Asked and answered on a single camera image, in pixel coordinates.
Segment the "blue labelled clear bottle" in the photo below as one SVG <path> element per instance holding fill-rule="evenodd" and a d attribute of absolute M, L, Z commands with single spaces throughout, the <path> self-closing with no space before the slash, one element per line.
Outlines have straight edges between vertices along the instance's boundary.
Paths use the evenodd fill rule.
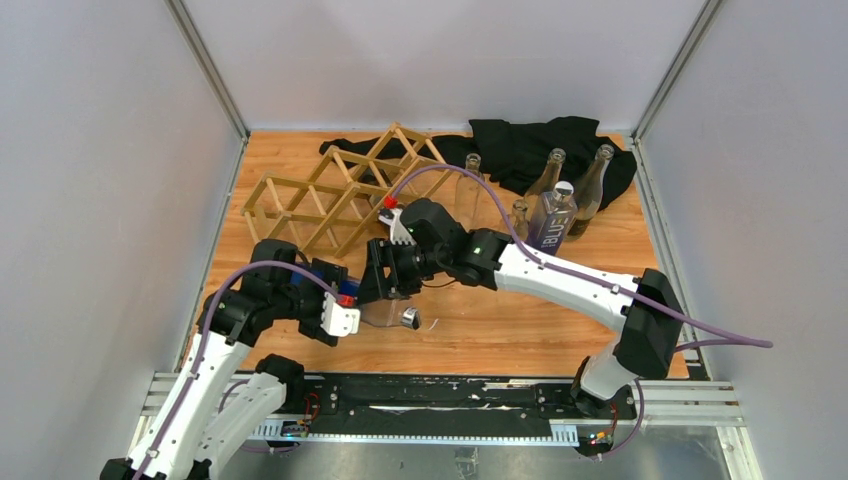
<path fill-rule="evenodd" d="M 338 291 L 344 295 L 356 296 L 360 280 L 356 277 L 345 277 L 338 280 L 341 267 L 315 259 L 312 263 L 298 263 L 329 285 L 337 285 Z M 378 300 L 360 307 L 360 321 L 378 328 L 405 327 L 418 330 L 421 327 L 421 314 L 411 298 Z"/>

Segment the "small clear glass bottle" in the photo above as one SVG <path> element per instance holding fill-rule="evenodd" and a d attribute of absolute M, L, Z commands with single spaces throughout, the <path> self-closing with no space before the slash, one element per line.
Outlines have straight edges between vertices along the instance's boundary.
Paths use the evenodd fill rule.
<path fill-rule="evenodd" d="M 466 230 L 475 227 L 478 206 L 480 202 L 481 185 L 476 178 L 483 180 L 481 172 L 481 156 L 470 153 L 465 159 L 465 170 L 468 175 L 460 174 L 455 187 L 455 213 L 457 220 Z"/>

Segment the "clear bottle with black label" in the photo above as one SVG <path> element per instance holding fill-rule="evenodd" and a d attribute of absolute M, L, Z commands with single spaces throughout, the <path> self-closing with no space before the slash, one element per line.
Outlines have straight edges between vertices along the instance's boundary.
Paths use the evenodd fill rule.
<path fill-rule="evenodd" d="M 566 159 L 566 152 L 562 148 L 554 148 L 548 154 L 547 162 L 542 174 L 536 179 L 524 194 L 524 201 L 528 209 L 532 209 L 539 196 L 551 191 L 559 181 L 562 165 Z"/>

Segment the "clear bottle with silver label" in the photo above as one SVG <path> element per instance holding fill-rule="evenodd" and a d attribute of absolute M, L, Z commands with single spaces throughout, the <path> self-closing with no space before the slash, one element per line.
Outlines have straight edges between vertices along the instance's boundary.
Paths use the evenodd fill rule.
<path fill-rule="evenodd" d="M 574 221 L 566 234 L 567 241 L 576 241 L 582 237 L 592 219 L 597 214 L 603 198 L 603 180 L 606 170 L 615 154 L 611 144 L 601 145 L 585 174 L 575 187 L 575 202 L 578 207 Z"/>

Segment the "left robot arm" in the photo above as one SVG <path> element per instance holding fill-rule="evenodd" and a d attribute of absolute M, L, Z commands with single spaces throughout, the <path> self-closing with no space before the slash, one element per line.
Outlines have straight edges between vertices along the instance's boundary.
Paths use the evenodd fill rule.
<path fill-rule="evenodd" d="M 344 292 L 347 268 L 307 260 L 299 248 L 266 239 L 203 304 L 187 365 L 153 423 L 129 455 L 108 460 L 103 479 L 216 479 L 249 434 L 275 410 L 298 411 L 306 400 L 300 363 L 270 354 L 244 390 L 220 403 L 233 374 L 261 335 L 278 320 L 334 346 L 359 320 Z"/>

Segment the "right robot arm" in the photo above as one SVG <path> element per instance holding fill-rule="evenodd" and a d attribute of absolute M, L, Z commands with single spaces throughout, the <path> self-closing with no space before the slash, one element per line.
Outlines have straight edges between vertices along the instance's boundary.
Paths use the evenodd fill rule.
<path fill-rule="evenodd" d="M 355 298 L 360 305 L 407 299 L 444 273 L 469 287 L 528 294 L 579 312 L 615 332 L 581 364 L 571 403 L 596 417 L 635 379 L 663 380 L 682 329 L 667 276 L 614 274 L 551 256 L 488 228 L 467 231 L 439 203 L 419 199 L 397 212 L 387 239 L 367 244 Z"/>

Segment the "wooden lattice wine rack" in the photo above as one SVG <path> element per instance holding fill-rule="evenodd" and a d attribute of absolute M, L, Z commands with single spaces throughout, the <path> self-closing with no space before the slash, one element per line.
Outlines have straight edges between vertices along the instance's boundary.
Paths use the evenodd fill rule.
<path fill-rule="evenodd" d="M 407 205 L 433 196 L 449 171 L 436 171 L 421 188 L 396 188 L 413 173 L 445 162 L 430 135 L 393 123 L 364 153 L 329 146 L 305 176 L 264 173 L 241 216 L 255 242 L 287 240 L 307 254 L 340 258 L 377 221 L 386 198 Z"/>

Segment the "black cloth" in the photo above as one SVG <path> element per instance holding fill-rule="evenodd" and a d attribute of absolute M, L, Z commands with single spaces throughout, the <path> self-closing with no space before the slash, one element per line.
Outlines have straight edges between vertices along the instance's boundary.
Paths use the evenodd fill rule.
<path fill-rule="evenodd" d="M 491 182 L 513 193 L 524 195 L 542 174 L 548 154 L 554 148 L 566 152 L 560 180 L 576 182 L 587 172 L 595 154 L 603 145 L 614 149 L 603 179 L 599 210 L 606 209 L 631 185 L 637 171 L 632 152 L 624 151 L 610 137 L 597 135 L 599 120 L 581 117 L 557 117 L 542 123 L 510 123 L 499 119 L 469 120 L 471 137 L 458 134 L 436 135 L 432 143 L 449 164 L 464 167 L 466 156 L 482 158 L 481 171 Z M 355 142 L 345 138 L 326 141 L 319 147 L 324 154 L 331 146 L 366 154 L 377 138 Z"/>

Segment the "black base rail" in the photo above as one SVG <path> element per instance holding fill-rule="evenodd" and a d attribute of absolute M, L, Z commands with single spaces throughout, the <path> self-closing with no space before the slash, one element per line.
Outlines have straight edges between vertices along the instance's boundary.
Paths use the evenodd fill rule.
<path fill-rule="evenodd" d="M 588 446 L 636 419 L 631 388 L 580 405 L 570 378 L 314 373 L 249 437 L 285 442 Z"/>

